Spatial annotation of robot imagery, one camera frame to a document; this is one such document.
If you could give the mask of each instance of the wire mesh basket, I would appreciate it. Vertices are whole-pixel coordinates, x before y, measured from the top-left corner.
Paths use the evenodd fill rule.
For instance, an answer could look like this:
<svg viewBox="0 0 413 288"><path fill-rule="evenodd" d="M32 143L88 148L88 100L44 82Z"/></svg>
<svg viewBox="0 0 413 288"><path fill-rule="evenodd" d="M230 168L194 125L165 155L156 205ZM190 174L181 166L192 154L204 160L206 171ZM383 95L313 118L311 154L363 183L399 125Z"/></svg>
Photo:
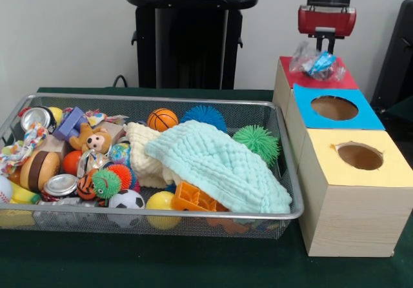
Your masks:
<svg viewBox="0 0 413 288"><path fill-rule="evenodd" d="M232 136L246 125L260 125L280 138L281 155L272 167L274 176L292 197L290 214L244 214L234 212L161 211L150 209L111 209L82 206L51 206L0 203L0 227L3 229L105 232L128 234L162 234L185 236L220 236L241 238L279 238L291 220L304 210L290 145L281 110L268 102L222 101L200 99L142 98L124 96L91 96L81 94L33 94L23 98L0 128L0 146L23 138L18 113L26 107L79 107L100 109L108 115L123 114L129 121L145 121L151 111L169 108L180 119L190 108L211 105L224 116ZM145 201L157 189L142 188ZM150 221L156 220L156 229Z"/></svg>

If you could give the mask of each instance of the green table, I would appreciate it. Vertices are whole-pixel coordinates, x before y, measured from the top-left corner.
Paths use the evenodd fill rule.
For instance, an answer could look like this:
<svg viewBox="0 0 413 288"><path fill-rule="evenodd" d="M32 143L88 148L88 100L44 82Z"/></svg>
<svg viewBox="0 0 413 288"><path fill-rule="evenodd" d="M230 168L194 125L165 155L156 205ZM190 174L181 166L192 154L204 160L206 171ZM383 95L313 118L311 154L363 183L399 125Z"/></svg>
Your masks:
<svg viewBox="0 0 413 288"><path fill-rule="evenodd" d="M41 88L41 92L271 101L272 91ZM278 240L0 231L0 287L413 287L413 218L393 258L309 258Z"/></svg>

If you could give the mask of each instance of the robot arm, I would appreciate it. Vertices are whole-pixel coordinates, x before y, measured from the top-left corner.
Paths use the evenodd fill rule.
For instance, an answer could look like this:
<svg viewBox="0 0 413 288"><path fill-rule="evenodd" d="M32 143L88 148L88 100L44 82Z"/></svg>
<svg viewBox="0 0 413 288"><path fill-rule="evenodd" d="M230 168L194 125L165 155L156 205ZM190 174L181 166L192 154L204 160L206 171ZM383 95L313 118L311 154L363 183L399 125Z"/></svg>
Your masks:
<svg viewBox="0 0 413 288"><path fill-rule="evenodd" d="M321 50L324 39L329 40L328 51L333 53L336 39L349 36L356 23L356 9L350 0L307 0L298 10L298 30L317 39Z"/></svg>

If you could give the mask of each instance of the stuffed animal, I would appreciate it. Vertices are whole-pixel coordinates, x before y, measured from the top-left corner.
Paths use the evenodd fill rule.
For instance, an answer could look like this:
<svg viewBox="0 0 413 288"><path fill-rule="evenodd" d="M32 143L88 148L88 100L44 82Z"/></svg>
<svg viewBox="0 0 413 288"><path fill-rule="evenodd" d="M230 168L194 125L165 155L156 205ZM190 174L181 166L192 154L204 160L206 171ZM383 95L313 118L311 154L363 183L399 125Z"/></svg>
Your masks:
<svg viewBox="0 0 413 288"><path fill-rule="evenodd" d="M72 136L69 139L69 144L76 150L82 150L82 152L94 149L106 154L112 144L112 138L106 129L92 129L88 123L82 123L79 137Z"/></svg>

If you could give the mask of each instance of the white baseball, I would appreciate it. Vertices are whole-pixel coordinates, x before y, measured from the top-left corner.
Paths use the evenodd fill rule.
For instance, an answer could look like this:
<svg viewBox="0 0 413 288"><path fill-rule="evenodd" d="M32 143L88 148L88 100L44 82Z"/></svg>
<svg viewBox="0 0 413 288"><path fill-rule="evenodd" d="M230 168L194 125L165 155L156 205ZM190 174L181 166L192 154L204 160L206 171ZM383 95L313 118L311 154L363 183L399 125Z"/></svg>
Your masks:
<svg viewBox="0 0 413 288"><path fill-rule="evenodd" d="M13 187L10 181L0 175L0 203L9 203L12 199Z"/></svg>

